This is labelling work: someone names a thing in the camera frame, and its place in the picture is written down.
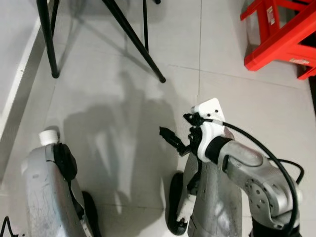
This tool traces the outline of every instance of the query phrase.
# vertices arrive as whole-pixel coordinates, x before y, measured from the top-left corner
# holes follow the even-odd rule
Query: black cable
[[[203,119],[204,121],[207,122],[215,122],[213,119]],[[290,191],[292,194],[292,199],[293,199],[293,210],[291,213],[291,219],[289,221],[289,223],[286,225],[286,227],[284,228],[284,231],[287,233],[291,233],[294,229],[294,225],[296,222],[296,217],[298,214],[298,198],[297,198],[297,193],[296,193],[296,189],[293,183],[293,180],[291,178],[291,176],[289,175],[289,173],[286,171],[286,169],[284,168],[284,166],[281,164],[281,162],[276,158],[275,155],[272,154],[272,152],[269,151],[268,148],[266,148],[261,142],[259,142],[256,138],[254,138],[253,136],[251,136],[249,133],[247,133],[246,131],[232,125],[229,124],[227,122],[222,122],[222,121],[217,121],[217,124],[222,124],[223,126],[229,127],[237,132],[239,132],[240,134],[244,135],[245,137],[249,138],[253,143],[255,143],[258,147],[260,147],[270,158],[271,160],[273,160],[275,162],[275,164],[278,166],[278,168],[280,169],[280,171],[282,172],[282,174],[284,175],[289,187],[290,187]]]
[[[305,175],[305,170],[302,166],[300,166],[299,164],[293,162],[293,161],[290,161],[290,160],[286,160],[286,159],[278,159],[280,162],[283,162],[283,163],[288,163],[288,164],[291,164],[293,166],[296,166],[297,168],[300,169],[300,175],[298,176],[298,178],[296,179],[296,183],[297,184],[300,184],[302,179],[304,178],[304,175]]]
[[[8,229],[9,229],[9,233],[11,235],[11,237],[18,237],[19,235],[14,235],[11,229],[11,224],[10,224],[10,219],[8,216],[6,216],[4,218],[3,224],[2,224],[2,228],[1,228],[1,232],[0,232],[0,237],[3,237],[4,235],[4,229],[5,229],[5,225],[6,223],[8,224]]]

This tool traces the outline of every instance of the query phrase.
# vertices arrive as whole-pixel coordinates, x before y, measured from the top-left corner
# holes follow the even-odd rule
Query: metal stand
[[[145,46],[142,44],[136,33],[134,32],[133,28],[131,27],[128,20],[125,18],[124,14],[120,10],[119,6],[116,4],[115,0],[102,0],[103,3],[107,6],[107,8],[110,10],[112,15],[115,17],[117,22],[120,24],[120,26],[123,28],[123,30],[126,32],[128,37],[132,40],[138,51],[142,54],[144,59],[147,61],[149,66],[152,68],[152,70],[155,72],[155,74],[158,76],[159,81],[162,83],[166,82],[165,77],[160,72],[159,68],[151,58],[151,56],[148,53],[148,30],[147,30],[147,6],[146,6],[146,0],[143,0],[143,11],[144,11],[144,31],[145,31]],[[56,22],[56,15],[57,15],[57,8],[58,8],[59,0],[55,0],[54,7],[53,7],[53,14],[52,14],[52,21],[49,20],[49,12],[48,12],[48,5],[47,0],[37,0],[37,6],[39,10],[39,18],[40,23],[42,26],[42,30],[44,33],[45,43],[47,46],[47,55],[52,71],[52,75],[54,78],[59,77],[59,71],[57,68],[56,63],[56,56],[55,56],[55,49],[54,49],[54,43],[53,43],[53,32],[55,28],[55,22]]]

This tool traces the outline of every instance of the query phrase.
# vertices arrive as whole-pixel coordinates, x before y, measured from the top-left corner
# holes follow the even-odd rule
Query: black tripod leg
[[[50,26],[47,0],[37,0],[36,2],[37,2],[38,10],[39,10],[39,19],[41,23],[41,28],[43,30],[45,43],[47,47],[47,55],[48,55],[48,60],[49,60],[50,68],[51,68],[51,74],[53,78],[58,78],[59,72],[57,69],[55,49],[54,49],[54,43],[53,43],[53,34],[51,31],[51,26]]]
[[[114,0],[102,0],[104,4],[108,7],[112,15],[115,17],[115,19],[118,21],[120,26],[123,28],[123,30],[126,32],[128,37],[132,40],[138,51],[141,53],[141,55],[144,57],[144,59],[147,61],[149,66],[152,68],[152,70],[156,73],[158,76],[160,82],[165,83],[166,79],[162,75],[161,71],[149,55],[148,51],[134,32],[133,28],[129,24],[128,20],[125,18],[124,14],[120,10],[119,6],[116,4]]]
[[[144,14],[144,38],[145,38],[145,48],[149,52],[148,47],[148,20],[147,20],[147,0],[143,0],[143,14]]]

